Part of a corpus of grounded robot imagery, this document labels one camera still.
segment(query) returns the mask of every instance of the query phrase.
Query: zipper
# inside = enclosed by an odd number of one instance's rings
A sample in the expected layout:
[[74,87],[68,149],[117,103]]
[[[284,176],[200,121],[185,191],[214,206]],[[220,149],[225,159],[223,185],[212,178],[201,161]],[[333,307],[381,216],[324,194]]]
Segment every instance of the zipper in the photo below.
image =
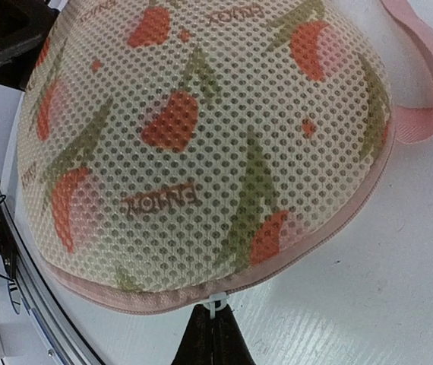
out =
[[[320,241],[319,243],[317,243],[316,245],[314,245],[313,247],[311,247],[308,251],[302,253],[297,258],[293,259],[290,263],[284,265],[282,268],[279,268],[276,271],[273,271],[271,274],[267,275],[266,277],[264,277],[264,278],[262,278],[262,279],[260,279],[258,281],[255,281],[255,282],[253,282],[251,284],[242,285],[241,287],[237,287],[235,289],[228,290],[226,293],[227,294],[238,293],[239,291],[246,290],[246,289],[249,289],[251,287],[255,287],[255,286],[259,285],[259,284],[264,283],[265,281],[267,281],[267,280],[273,278],[274,276],[280,274],[281,272],[285,271],[290,266],[292,266],[295,263],[297,263],[297,261],[303,259],[307,255],[309,255],[312,252],[314,252],[316,249],[318,249],[321,246],[323,246],[329,240],[331,240],[332,238],[334,238],[345,226],[347,226],[350,223],[350,221],[352,221],[356,217],[356,215],[362,210],[362,208],[364,207],[364,205],[367,204],[367,202],[370,199],[371,195],[373,194],[373,192],[377,188],[378,183],[381,181],[382,176],[384,175],[385,168],[388,165],[388,162],[389,162],[389,159],[390,159],[390,155],[392,154],[393,146],[395,145],[395,142],[396,142],[395,134],[396,134],[396,131],[395,131],[395,128],[393,128],[393,134],[389,137],[391,139],[391,143],[390,143],[389,151],[387,152],[387,158],[385,160],[384,166],[382,167],[382,171],[380,172],[380,174],[379,174],[378,178],[376,179],[374,185],[370,189],[370,192],[368,192],[368,194],[366,195],[366,197],[363,199],[362,203],[357,207],[357,209],[353,212],[353,214],[350,215],[348,217],[348,219],[346,219],[346,221],[343,224],[341,224],[337,229],[335,229],[332,233],[330,233],[330,235],[328,235],[322,241]],[[94,299],[91,299],[89,297],[86,297],[83,294],[78,293],[75,290],[72,290],[71,288],[69,288],[68,286],[64,285],[61,282],[60,282],[60,284],[62,284],[63,287],[65,287],[66,289],[68,289],[69,292],[71,292],[71,293],[73,293],[73,294],[75,294],[75,295],[77,295],[79,297],[83,297],[88,302],[96,304],[97,306],[101,306],[102,308],[110,309],[110,310],[115,311],[115,312],[124,313],[124,314],[130,314],[130,315],[136,315],[136,316],[152,316],[152,315],[156,315],[156,314],[169,313],[169,312],[172,312],[174,310],[181,309],[181,308],[184,308],[186,306],[190,306],[191,304],[202,302],[202,300],[192,300],[192,301],[184,303],[184,304],[179,304],[178,306],[173,306],[170,309],[140,311],[140,312],[138,312],[138,311],[134,311],[134,310],[125,310],[125,309],[114,308],[112,306],[107,306],[106,304],[100,303],[100,302],[98,302],[98,301],[96,301]]]

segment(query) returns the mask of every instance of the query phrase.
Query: pink handle loop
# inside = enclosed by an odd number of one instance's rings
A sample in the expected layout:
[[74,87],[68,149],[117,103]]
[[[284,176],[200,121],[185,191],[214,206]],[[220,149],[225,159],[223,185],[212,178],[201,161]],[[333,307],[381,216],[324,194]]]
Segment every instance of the pink handle loop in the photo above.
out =
[[[407,0],[381,0],[392,18],[411,36],[433,77],[433,29],[422,21]],[[394,107],[398,141],[411,144],[433,135],[433,107],[411,109]]]

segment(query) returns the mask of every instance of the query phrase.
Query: metal frame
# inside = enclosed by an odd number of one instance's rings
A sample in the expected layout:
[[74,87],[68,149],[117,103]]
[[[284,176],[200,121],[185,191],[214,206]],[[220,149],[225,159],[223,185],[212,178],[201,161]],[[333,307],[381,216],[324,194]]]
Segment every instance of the metal frame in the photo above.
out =
[[48,355],[60,365],[106,365],[77,330],[49,289],[15,227],[6,204],[0,205],[0,215],[7,222],[17,245],[15,281],[21,292],[22,302],[46,345]]

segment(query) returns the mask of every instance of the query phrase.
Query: dome-shaped mesh bag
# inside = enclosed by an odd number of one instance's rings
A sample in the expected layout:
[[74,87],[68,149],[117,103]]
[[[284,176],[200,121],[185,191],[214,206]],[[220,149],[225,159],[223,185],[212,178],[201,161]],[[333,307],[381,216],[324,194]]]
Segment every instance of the dome-shaped mesh bag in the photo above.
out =
[[391,116],[380,58],[328,0],[70,0],[18,134],[36,246],[131,313],[251,286],[359,210]]

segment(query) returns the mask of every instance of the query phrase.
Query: white zipper pull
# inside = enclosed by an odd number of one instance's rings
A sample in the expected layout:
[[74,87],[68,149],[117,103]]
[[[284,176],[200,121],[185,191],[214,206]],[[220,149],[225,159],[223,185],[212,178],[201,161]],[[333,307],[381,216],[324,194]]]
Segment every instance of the white zipper pull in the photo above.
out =
[[225,309],[228,299],[229,295],[223,292],[210,295],[210,297],[207,300],[204,300],[201,304],[210,311],[210,318],[215,319],[217,312]]

